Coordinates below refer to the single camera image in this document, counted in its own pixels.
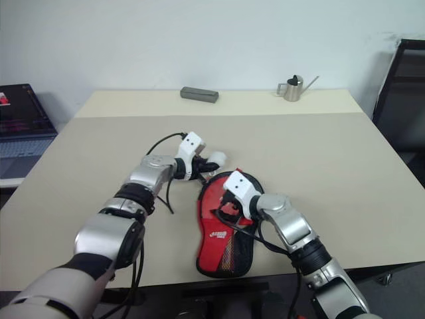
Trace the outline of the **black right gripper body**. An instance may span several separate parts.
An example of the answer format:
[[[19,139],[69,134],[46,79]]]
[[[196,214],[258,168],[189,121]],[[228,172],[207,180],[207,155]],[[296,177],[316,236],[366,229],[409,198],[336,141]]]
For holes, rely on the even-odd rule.
[[[222,221],[223,223],[249,224],[249,220],[243,215],[242,205],[231,192],[224,192],[220,199],[220,205],[223,206],[223,212],[228,215],[228,220]]]

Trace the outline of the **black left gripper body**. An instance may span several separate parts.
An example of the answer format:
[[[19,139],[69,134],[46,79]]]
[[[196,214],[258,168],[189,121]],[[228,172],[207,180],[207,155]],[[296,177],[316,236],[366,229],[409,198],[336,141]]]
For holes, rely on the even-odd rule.
[[[202,173],[204,170],[204,166],[207,164],[207,159],[201,157],[200,155],[195,155],[194,158],[192,159],[191,164],[192,164],[191,179],[198,180],[198,181],[206,181]]]

